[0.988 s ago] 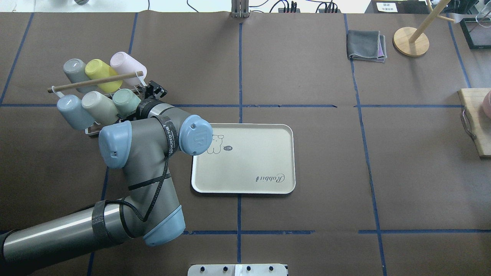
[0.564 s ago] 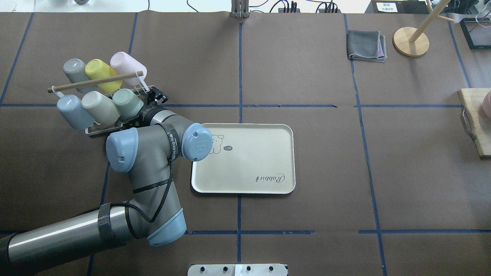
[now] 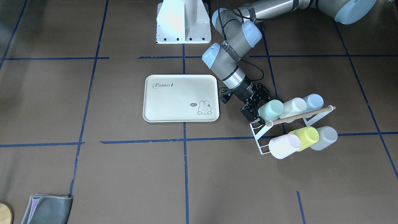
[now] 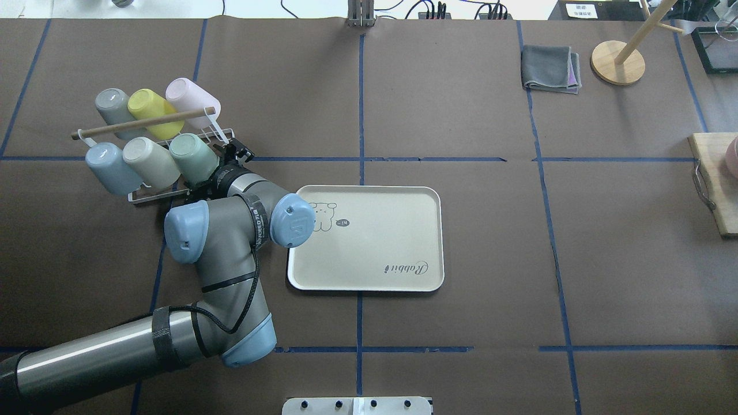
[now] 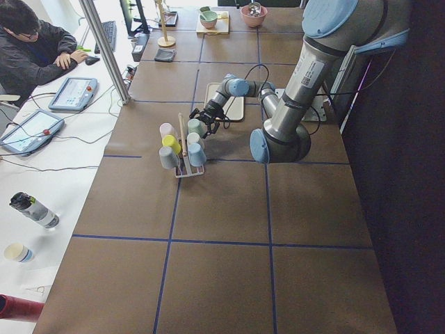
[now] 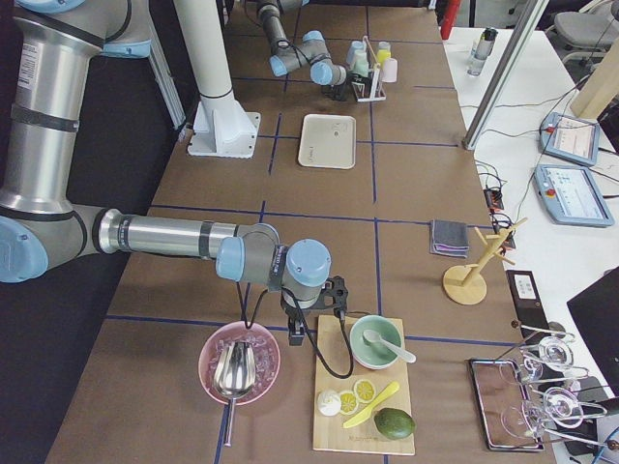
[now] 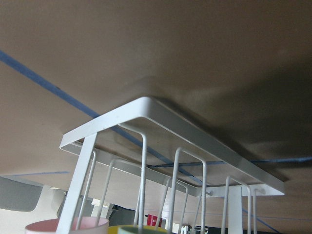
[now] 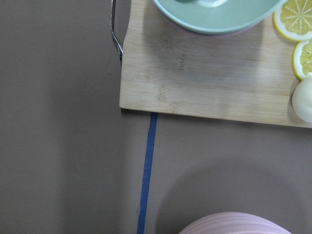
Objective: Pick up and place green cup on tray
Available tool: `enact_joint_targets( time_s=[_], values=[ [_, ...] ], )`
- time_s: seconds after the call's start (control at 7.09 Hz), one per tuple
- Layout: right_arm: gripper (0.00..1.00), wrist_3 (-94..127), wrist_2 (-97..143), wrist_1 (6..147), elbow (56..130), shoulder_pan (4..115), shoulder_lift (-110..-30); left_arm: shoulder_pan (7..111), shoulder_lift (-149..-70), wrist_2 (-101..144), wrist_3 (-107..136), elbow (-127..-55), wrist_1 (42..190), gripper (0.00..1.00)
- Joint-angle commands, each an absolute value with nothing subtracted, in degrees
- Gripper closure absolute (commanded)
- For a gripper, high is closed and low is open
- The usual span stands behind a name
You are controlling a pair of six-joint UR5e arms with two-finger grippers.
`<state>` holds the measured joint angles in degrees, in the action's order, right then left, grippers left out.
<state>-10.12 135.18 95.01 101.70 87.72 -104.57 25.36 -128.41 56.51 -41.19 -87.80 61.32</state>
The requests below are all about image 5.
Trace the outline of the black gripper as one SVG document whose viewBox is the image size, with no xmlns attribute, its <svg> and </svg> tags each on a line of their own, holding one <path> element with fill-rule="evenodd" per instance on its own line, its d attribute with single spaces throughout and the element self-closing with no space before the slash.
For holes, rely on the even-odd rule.
<svg viewBox="0 0 445 334">
<path fill-rule="evenodd" d="M 202 122 L 206 122 L 206 131 L 202 135 L 203 139 L 215 134 L 218 131 L 220 122 L 218 120 L 223 119 L 223 108 L 216 103 L 207 103 L 204 109 L 201 111 L 195 108 L 189 115 L 189 119 L 198 119 Z"/>
</svg>

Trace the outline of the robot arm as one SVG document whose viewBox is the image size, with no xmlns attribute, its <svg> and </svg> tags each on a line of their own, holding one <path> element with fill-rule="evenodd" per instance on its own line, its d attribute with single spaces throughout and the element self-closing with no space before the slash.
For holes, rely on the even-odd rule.
<svg viewBox="0 0 445 334">
<path fill-rule="evenodd" d="M 301 120 L 333 63 L 351 46 L 356 53 L 382 53 L 403 45 L 409 32 L 411 1 L 310 1 L 302 14 L 300 58 L 281 97 L 267 81 L 248 81 L 227 74 L 204 109 L 190 115 L 213 134 L 224 119 L 231 97 L 256 97 L 267 114 L 250 135 L 250 151 L 261 164 L 299 161 L 310 150 L 309 132 Z"/>
</svg>

